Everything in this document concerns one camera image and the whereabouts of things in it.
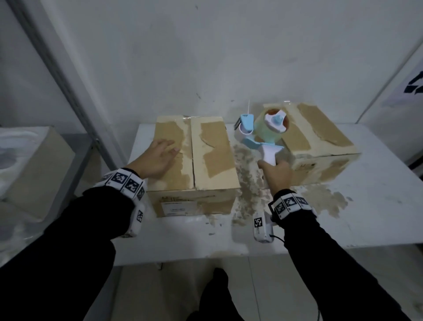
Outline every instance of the person's right arm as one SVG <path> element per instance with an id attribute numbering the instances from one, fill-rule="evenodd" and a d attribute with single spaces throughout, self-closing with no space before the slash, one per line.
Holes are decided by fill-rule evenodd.
<path id="1" fill-rule="evenodd" d="M 274 201 L 290 190 L 292 172 L 259 161 Z M 285 230 L 285 247 L 325 321 L 378 318 L 409 320 L 400 305 L 323 230 L 310 210 L 272 219 Z"/>

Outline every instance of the black sweater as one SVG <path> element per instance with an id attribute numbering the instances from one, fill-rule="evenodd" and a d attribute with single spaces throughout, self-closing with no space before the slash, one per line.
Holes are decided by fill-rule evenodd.
<path id="1" fill-rule="evenodd" d="M 133 208 L 112 187 L 91 188 L 74 200 L 41 237 L 0 269 L 4 319 L 82 320 L 113 267 L 110 240 L 126 232 Z M 291 213 L 279 224 L 285 229 L 285 247 L 325 321 L 408 320 L 311 211 Z"/>

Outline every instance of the tabletop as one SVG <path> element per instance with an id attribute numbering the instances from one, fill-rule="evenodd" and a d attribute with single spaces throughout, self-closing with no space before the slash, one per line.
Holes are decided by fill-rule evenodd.
<path id="1" fill-rule="evenodd" d="M 149 146 L 154 126 L 139 125 L 130 161 Z M 253 238 L 252 215 L 269 211 L 271 196 L 261 189 L 259 153 L 234 139 L 232 124 L 226 127 L 242 192 L 232 213 L 157 218 L 145 198 L 140 234 L 113 240 L 115 265 L 288 252 L 277 239 L 262 244 Z M 293 189 L 316 209 L 320 225 L 343 248 L 423 243 L 423 182 L 364 125 L 338 127 L 360 158 L 331 182 Z M 275 226 L 274 234 L 283 238 L 284 231 Z"/>

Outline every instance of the white paper label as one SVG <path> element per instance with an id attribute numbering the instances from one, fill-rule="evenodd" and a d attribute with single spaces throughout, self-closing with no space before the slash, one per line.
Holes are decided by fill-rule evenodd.
<path id="1" fill-rule="evenodd" d="M 165 216 L 190 215 L 195 214 L 197 210 L 196 201 L 165 202 L 161 204 Z"/>

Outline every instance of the person's right hand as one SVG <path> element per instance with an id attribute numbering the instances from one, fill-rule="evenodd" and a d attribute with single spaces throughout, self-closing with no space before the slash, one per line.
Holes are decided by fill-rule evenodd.
<path id="1" fill-rule="evenodd" d="M 276 166 L 272 166 L 261 159 L 257 162 L 257 165 L 258 168 L 263 170 L 272 196 L 282 189 L 291 187 L 292 169 L 284 160 Z"/>

